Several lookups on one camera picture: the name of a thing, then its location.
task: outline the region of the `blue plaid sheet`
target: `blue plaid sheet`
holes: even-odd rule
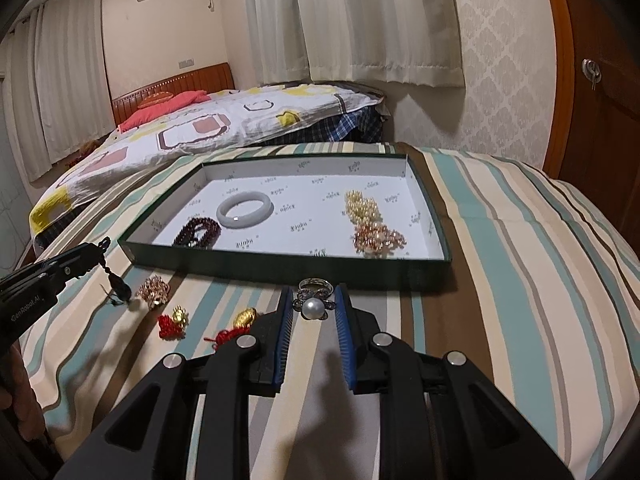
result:
[[[382,118],[373,106],[367,106],[347,114],[327,117],[316,124],[296,132],[284,134],[261,142],[259,146],[300,144],[302,142],[380,142]]]

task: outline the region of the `striped bedsheet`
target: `striped bedsheet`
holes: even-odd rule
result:
[[[309,152],[405,152],[417,164],[452,251],[439,294],[353,292],[354,306],[417,351],[465,352],[541,433],[578,480],[607,457],[638,404],[640,264],[599,211],[568,184],[512,160],[405,144],[318,143],[185,156],[137,174],[92,203],[43,254],[111,237],[107,264],[136,290],[171,285],[164,310],[190,314],[185,339],[158,338],[138,301],[112,306],[100,269],[73,280],[21,339],[48,428],[70,456],[167,353],[210,353],[204,336],[247,306],[276,308],[279,288],[132,266],[118,236],[171,184],[206,160]],[[252,478],[377,479],[376,396],[352,396],[335,324],[296,319],[281,394],[250,399]],[[196,446],[196,437],[192,449]],[[194,456],[190,459],[193,477]]]

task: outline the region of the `pearl bracelet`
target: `pearl bracelet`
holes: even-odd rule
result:
[[[358,190],[347,191],[344,195],[345,210],[351,223],[360,225],[364,222],[382,220],[378,204],[372,198],[364,198]]]

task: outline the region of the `ring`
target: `ring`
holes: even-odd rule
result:
[[[262,202],[262,205],[242,216],[227,216],[229,210],[238,204],[244,202],[250,202],[251,200],[257,200]],[[228,229],[244,229],[245,227],[253,227],[260,222],[264,222],[273,213],[273,203],[271,199],[260,191],[243,191],[227,198],[222,204],[218,206],[216,211],[216,217],[218,222]]]
[[[309,285],[317,287],[318,292],[324,288],[326,291],[326,297],[323,298],[324,300],[334,293],[334,286],[322,278],[307,278],[306,280],[302,280],[298,284],[298,288],[299,290],[302,290],[304,288],[309,288]]]

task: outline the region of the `gold charm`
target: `gold charm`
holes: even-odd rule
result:
[[[189,315],[180,305],[174,308],[174,312],[171,314],[171,319],[182,330],[184,330],[189,323]]]
[[[258,317],[258,311],[253,307],[246,308],[239,312],[234,319],[234,328],[249,328]]]

